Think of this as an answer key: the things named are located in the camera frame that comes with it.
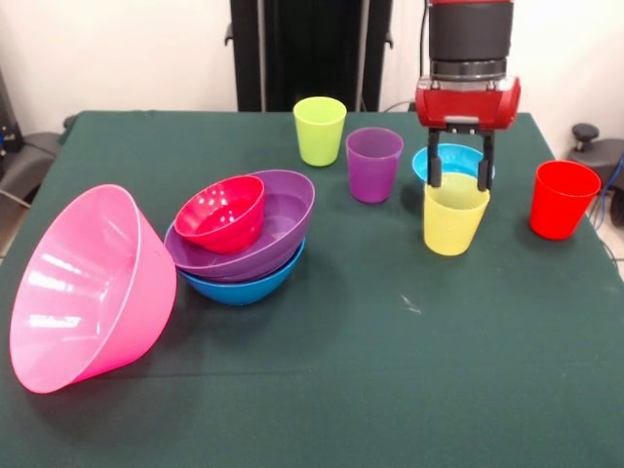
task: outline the light blue bowl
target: light blue bowl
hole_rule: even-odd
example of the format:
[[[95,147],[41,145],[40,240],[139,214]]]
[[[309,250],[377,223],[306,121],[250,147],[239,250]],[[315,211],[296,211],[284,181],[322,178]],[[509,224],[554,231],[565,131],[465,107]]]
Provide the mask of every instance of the light blue bowl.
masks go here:
[[[463,144],[444,143],[438,145],[438,154],[442,159],[443,173],[460,173],[477,177],[479,163],[484,153]],[[411,161],[416,176],[423,182],[427,181],[427,147],[416,153]]]
[[[303,239],[303,242],[299,245],[295,254],[283,267],[266,278],[250,283],[224,285],[221,283],[211,283],[210,281],[189,275],[181,270],[177,270],[177,272],[188,281],[191,288],[201,295],[226,305],[249,305],[264,299],[284,283],[284,280],[291,274],[294,266],[301,257],[304,246],[305,239]]]

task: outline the red bowl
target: red bowl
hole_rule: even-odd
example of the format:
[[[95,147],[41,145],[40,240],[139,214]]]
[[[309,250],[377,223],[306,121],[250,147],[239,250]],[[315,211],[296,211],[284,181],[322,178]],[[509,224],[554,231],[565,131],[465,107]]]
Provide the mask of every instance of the red bowl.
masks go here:
[[[238,175],[205,188],[181,208],[175,232],[218,254],[235,254],[253,244],[264,220],[264,182]]]

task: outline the lime green cup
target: lime green cup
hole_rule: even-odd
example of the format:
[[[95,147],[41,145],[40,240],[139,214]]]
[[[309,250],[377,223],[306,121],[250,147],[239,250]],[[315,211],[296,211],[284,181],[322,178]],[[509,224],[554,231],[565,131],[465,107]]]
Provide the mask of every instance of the lime green cup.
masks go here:
[[[292,110],[301,159],[323,167],[338,157],[347,108],[331,97],[308,97]]]

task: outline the red cup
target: red cup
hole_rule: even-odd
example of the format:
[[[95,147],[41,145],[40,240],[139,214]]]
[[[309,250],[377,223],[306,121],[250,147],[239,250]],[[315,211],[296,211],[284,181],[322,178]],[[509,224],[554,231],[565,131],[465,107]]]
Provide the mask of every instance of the red cup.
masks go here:
[[[549,161],[537,168],[530,227],[538,236],[561,241],[574,234],[601,179],[572,161]]]

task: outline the bowl rim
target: bowl rim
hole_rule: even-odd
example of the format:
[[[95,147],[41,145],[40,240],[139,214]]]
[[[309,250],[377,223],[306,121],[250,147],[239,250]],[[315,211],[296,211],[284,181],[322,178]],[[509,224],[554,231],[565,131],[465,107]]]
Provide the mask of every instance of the bowl rim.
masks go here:
[[[248,282],[241,282],[241,283],[230,283],[230,284],[214,283],[214,282],[208,281],[208,280],[206,280],[204,278],[200,278],[198,276],[191,275],[190,273],[182,271],[179,268],[177,269],[177,272],[179,274],[181,274],[187,281],[193,282],[193,283],[198,284],[198,285],[209,286],[209,287],[211,287],[213,289],[235,290],[235,289],[239,289],[239,288],[243,288],[243,287],[258,286],[258,285],[261,285],[262,283],[266,283],[266,282],[269,282],[269,281],[275,279],[275,277],[277,277],[277,276],[281,275],[282,273],[284,273],[284,270],[288,270],[291,266],[295,265],[299,261],[299,258],[301,257],[301,254],[303,254],[303,248],[305,247],[305,241],[306,241],[306,238],[304,237],[303,240],[301,241],[301,244],[299,244],[299,247],[297,247],[296,252],[294,253],[294,255],[291,257],[291,259],[289,261],[287,261],[284,265],[282,265],[281,268],[279,268],[278,270],[274,271],[270,275],[265,276],[264,278],[260,278],[259,280],[255,280],[255,281],[248,281]]]
[[[291,170],[288,170],[288,169],[269,169],[269,170],[265,170],[265,171],[257,171],[255,173],[251,173],[251,175],[252,176],[257,176],[258,178],[261,179],[261,177],[259,177],[258,175],[269,174],[269,173],[286,173],[286,174],[289,174],[289,175],[292,175],[292,176],[297,176],[297,177],[303,179],[306,182],[306,184],[312,189],[312,199],[310,201],[310,204],[308,205],[308,207],[307,207],[305,213],[303,214],[303,216],[301,217],[301,219],[297,221],[297,223],[291,228],[291,230],[288,233],[286,233],[283,237],[281,237],[280,239],[274,240],[270,244],[267,244],[266,246],[264,246],[261,249],[258,249],[257,251],[254,251],[252,253],[246,254],[245,256],[242,256],[240,258],[235,258],[235,259],[232,259],[232,260],[229,260],[229,261],[224,261],[222,263],[219,263],[218,265],[194,266],[194,265],[188,265],[188,264],[181,264],[181,263],[178,263],[176,258],[172,255],[172,257],[174,257],[174,264],[175,264],[176,268],[184,269],[184,270],[188,271],[188,270],[200,270],[200,269],[205,270],[205,269],[211,268],[211,267],[219,267],[219,268],[221,268],[221,267],[231,266],[231,265],[233,265],[235,263],[238,263],[240,261],[243,261],[244,259],[249,258],[250,256],[258,255],[258,254],[266,251],[267,249],[271,248],[272,246],[274,246],[275,244],[280,242],[282,239],[284,239],[286,236],[288,236],[291,232],[295,231],[295,229],[298,226],[301,225],[303,220],[305,220],[307,217],[310,216],[310,213],[314,209],[314,204],[316,202],[316,187],[314,186],[314,183],[312,182],[312,180],[310,180],[310,178],[308,176],[306,176],[306,175],[304,175],[302,173],[299,173],[297,171],[291,171]],[[171,235],[172,228],[175,230],[175,227],[174,227],[173,224],[169,226],[169,228],[167,229],[167,233],[165,234],[165,240],[164,240],[165,247],[167,246],[167,239]],[[182,241],[188,242],[189,244],[192,244],[190,241],[187,241],[186,239],[184,239],[184,236],[179,234],[177,231],[175,233],[180,236]]]
[[[35,260],[35,256],[37,255],[39,250],[43,248],[44,240],[46,239],[46,237],[48,237],[48,234],[53,229],[58,227],[58,224],[61,223],[61,220],[64,218],[64,216],[67,215],[67,213],[70,210],[72,210],[75,205],[79,204],[87,196],[92,195],[93,192],[98,192],[98,191],[100,191],[102,189],[114,189],[114,190],[117,190],[117,191],[121,192],[123,195],[125,195],[127,197],[128,201],[130,202],[130,206],[132,207],[132,209],[134,211],[134,214],[135,214],[136,235],[137,235],[137,237],[136,237],[135,263],[133,264],[133,272],[132,272],[132,275],[130,277],[130,281],[129,281],[128,285],[127,285],[127,288],[126,288],[126,294],[124,295],[124,299],[122,300],[121,305],[119,306],[119,309],[117,311],[117,315],[115,316],[115,320],[113,321],[113,323],[111,324],[110,328],[106,332],[105,337],[101,340],[99,346],[97,347],[96,352],[94,352],[93,355],[87,361],[87,364],[85,364],[80,369],[80,371],[76,372],[74,374],[74,376],[71,378],[71,380],[63,383],[61,386],[58,386],[58,387],[52,388],[52,389],[46,389],[45,391],[35,390],[34,388],[32,388],[31,386],[29,386],[28,384],[26,384],[25,382],[23,382],[21,380],[20,375],[17,372],[17,367],[15,365],[15,361],[13,360],[13,347],[14,347],[14,333],[13,333],[14,327],[13,327],[13,322],[14,322],[14,318],[15,318],[16,306],[18,304],[18,300],[20,299],[20,292],[22,291],[22,287],[24,285],[24,282],[26,281],[27,273],[29,273],[30,270],[31,270],[31,267],[34,266],[32,263]],[[41,239],[39,239],[39,242],[37,243],[37,246],[35,247],[34,251],[32,251],[32,254],[30,256],[30,260],[28,261],[28,263],[26,264],[26,267],[24,268],[23,274],[21,276],[21,280],[19,281],[18,292],[16,294],[16,299],[15,299],[14,306],[13,306],[13,311],[11,313],[11,324],[9,326],[9,354],[11,355],[11,363],[13,365],[14,371],[16,372],[16,376],[18,377],[19,382],[24,387],[26,387],[28,390],[30,390],[33,393],[52,393],[52,392],[55,392],[55,391],[65,387],[65,386],[71,384],[72,382],[74,382],[76,380],[76,378],[78,378],[80,375],[82,375],[89,368],[89,366],[94,362],[96,357],[99,356],[99,354],[101,353],[102,349],[104,348],[104,346],[106,345],[106,343],[110,339],[110,336],[113,334],[113,332],[117,328],[117,324],[119,323],[119,319],[121,318],[123,312],[126,310],[126,305],[128,304],[128,299],[130,297],[130,293],[131,293],[133,285],[135,283],[135,278],[137,276],[138,261],[140,259],[140,252],[141,252],[141,248],[142,248],[142,235],[141,234],[142,234],[142,232],[141,232],[141,224],[140,224],[140,214],[139,214],[139,211],[138,211],[137,202],[135,201],[135,199],[133,198],[132,194],[128,190],[126,190],[121,185],[117,185],[117,184],[114,184],[114,183],[105,183],[105,184],[102,184],[102,185],[97,185],[95,187],[92,187],[92,188],[84,191],[83,193],[78,195],[76,198],[74,198],[67,206],[65,206],[65,208],[63,208],[60,211],[60,213],[57,214],[57,216],[52,221],[50,226],[48,226],[48,228],[46,229],[44,234],[41,236]]]
[[[218,185],[220,183],[225,183],[225,182],[229,182],[231,180],[236,180],[239,178],[250,178],[250,179],[255,179],[258,180],[260,182],[260,193],[257,195],[257,197],[255,198],[255,201],[252,203],[252,205],[247,208],[245,210],[245,212],[243,214],[241,214],[240,216],[238,216],[234,221],[225,224],[224,226],[220,226],[217,229],[213,229],[211,231],[208,232],[204,232],[202,234],[182,234],[177,226],[177,222],[182,214],[182,212],[184,211],[184,209],[189,206],[201,193],[205,192],[206,190],[209,190],[210,188],[214,187],[215,185]],[[234,175],[232,177],[226,177],[223,178],[222,180],[218,180],[214,183],[211,183],[210,185],[202,188],[199,192],[197,192],[195,195],[193,195],[191,198],[189,198],[188,200],[186,200],[186,202],[184,202],[184,204],[182,205],[182,207],[177,211],[177,214],[175,215],[174,218],[174,229],[175,232],[177,232],[177,234],[179,234],[181,237],[183,237],[184,239],[204,239],[206,236],[212,236],[214,234],[217,234],[219,232],[222,232],[224,229],[230,228],[234,223],[236,223],[237,221],[243,219],[244,217],[246,217],[250,212],[252,212],[260,203],[262,203],[262,201],[264,200],[264,194],[265,194],[265,188],[264,188],[264,181],[260,178],[260,177],[256,177],[255,175],[250,175],[250,174],[243,174],[243,175]]]
[[[459,147],[462,149],[469,149],[473,154],[479,154],[481,155],[481,157],[483,158],[484,153],[483,151],[478,150],[477,148],[473,148],[472,146],[468,146],[467,144],[460,144],[460,143],[440,143],[438,145],[438,148],[443,148],[443,147],[449,147],[449,146],[453,146],[455,148]],[[413,158],[411,158],[411,170],[413,171],[413,173],[416,175],[416,177],[418,177],[418,180],[422,181],[422,182],[426,182],[427,179],[426,177],[423,177],[422,174],[420,173],[420,171],[416,168],[416,160],[418,159],[418,156],[420,156],[420,153],[427,151],[427,146],[420,148],[418,151],[416,151],[416,153],[413,155]],[[492,168],[493,170],[493,174],[496,174],[496,168]]]
[[[596,191],[592,190],[591,192],[587,192],[587,193],[581,194],[581,195],[570,195],[568,193],[562,192],[561,190],[556,190],[556,189],[554,189],[551,186],[550,183],[547,183],[544,180],[543,172],[546,171],[551,166],[570,166],[570,167],[574,167],[574,168],[578,169],[579,171],[582,171],[588,177],[590,177],[592,179],[592,181],[594,182],[594,186],[598,187],[598,189],[596,189]],[[535,180],[539,181],[539,183],[546,190],[548,190],[548,191],[550,191],[552,193],[556,193],[558,195],[563,195],[564,197],[567,197],[567,198],[587,198],[587,197],[593,197],[593,196],[596,196],[601,191],[601,189],[603,188],[603,183],[601,181],[601,178],[600,178],[600,176],[598,174],[596,174],[595,171],[593,171],[591,168],[588,168],[584,164],[577,163],[576,161],[569,161],[568,159],[551,159],[550,161],[543,162],[535,170]]]

